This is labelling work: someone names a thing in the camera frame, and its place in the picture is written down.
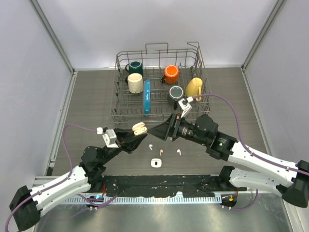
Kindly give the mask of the beige charging case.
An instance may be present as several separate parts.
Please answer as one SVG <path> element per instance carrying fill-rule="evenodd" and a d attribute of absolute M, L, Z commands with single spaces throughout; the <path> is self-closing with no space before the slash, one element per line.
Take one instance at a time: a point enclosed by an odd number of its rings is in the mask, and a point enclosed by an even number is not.
<path fill-rule="evenodd" d="M 135 136 L 139 136 L 147 132 L 147 127 L 145 126 L 145 123 L 140 122 L 133 125 L 132 131 L 134 132 Z"/>

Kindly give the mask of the white charging case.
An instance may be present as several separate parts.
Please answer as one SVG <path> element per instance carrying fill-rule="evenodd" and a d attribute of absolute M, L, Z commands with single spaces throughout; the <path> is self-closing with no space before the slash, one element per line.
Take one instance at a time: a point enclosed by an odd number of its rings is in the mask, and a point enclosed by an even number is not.
<path fill-rule="evenodd" d="M 162 166 L 162 160 L 159 158 L 151 159 L 150 166 L 153 168 L 160 168 Z"/>

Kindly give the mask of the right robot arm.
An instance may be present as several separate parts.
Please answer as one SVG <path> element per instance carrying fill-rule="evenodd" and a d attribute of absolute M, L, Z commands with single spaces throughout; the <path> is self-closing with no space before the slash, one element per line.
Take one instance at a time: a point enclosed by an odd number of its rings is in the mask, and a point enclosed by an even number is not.
<path fill-rule="evenodd" d="M 224 160 L 250 168 L 244 171 L 224 166 L 218 185 L 224 191 L 232 188 L 253 188 L 268 191 L 286 202 L 301 208 L 309 204 L 309 163 L 279 159 L 255 150 L 236 138 L 218 130 L 218 124 L 208 115 L 199 116 L 189 123 L 178 114 L 152 127 L 148 133 L 165 141 L 179 137 L 206 147 L 206 153 L 217 160 Z"/>

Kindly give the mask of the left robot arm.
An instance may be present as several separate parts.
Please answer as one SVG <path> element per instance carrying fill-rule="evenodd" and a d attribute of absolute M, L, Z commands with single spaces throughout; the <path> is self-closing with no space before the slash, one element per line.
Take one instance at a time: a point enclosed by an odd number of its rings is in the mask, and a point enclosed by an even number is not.
<path fill-rule="evenodd" d="M 23 232 L 36 225 L 42 216 L 64 200 L 83 192 L 97 193 L 103 186 L 105 164 L 121 152 L 131 154 L 147 136 L 147 128 L 142 126 L 132 129 L 97 128 L 105 143 L 104 147 L 88 146 L 85 148 L 79 165 L 70 167 L 68 173 L 41 186 L 29 189 L 20 187 L 10 205 L 11 214 L 5 224 L 15 220 L 18 231 Z"/>

